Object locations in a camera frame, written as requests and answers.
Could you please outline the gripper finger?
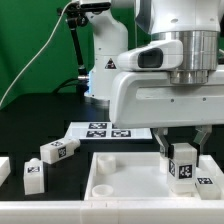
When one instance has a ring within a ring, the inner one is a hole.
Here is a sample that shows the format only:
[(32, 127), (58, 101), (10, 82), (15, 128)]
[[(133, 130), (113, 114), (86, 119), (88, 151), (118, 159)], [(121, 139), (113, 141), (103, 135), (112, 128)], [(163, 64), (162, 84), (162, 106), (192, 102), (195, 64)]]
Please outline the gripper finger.
[(167, 128), (154, 128), (153, 129), (153, 135), (155, 139), (157, 140), (158, 144), (160, 145), (160, 154), (163, 157), (168, 156), (169, 146), (166, 136), (168, 135), (168, 129)]
[(202, 154), (204, 152), (204, 145), (212, 133), (212, 126), (197, 126), (196, 131), (197, 133), (194, 138), (194, 143), (199, 147), (199, 154)]

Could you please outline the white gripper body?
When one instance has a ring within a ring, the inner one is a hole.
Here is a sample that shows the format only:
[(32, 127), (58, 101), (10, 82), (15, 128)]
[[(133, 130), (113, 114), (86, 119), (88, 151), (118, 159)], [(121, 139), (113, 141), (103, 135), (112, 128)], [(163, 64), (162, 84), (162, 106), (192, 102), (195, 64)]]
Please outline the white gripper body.
[(119, 128), (224, 124), (224, 65), (202, 85), (173, 85), (167, 72), (122, 72), (112, 84), (110, 121)]

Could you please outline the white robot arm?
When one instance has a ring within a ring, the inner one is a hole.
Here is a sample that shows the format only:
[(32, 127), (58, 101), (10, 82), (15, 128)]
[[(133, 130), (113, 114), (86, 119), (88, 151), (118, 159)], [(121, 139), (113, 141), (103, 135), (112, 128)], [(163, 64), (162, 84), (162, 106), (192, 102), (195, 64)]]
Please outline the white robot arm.
[[(152, 128), (164, 155), (168, 127), (197, 126), (202, 146), (224, 124), (224, 65), (218, 38), (224, 0), (80, 0), (94, 27), (90, 92), (110, 102), (119, 128)], [(112, 7), (135, 8), (135, 22), (151, 42), (127, 49), (127, 30)]]

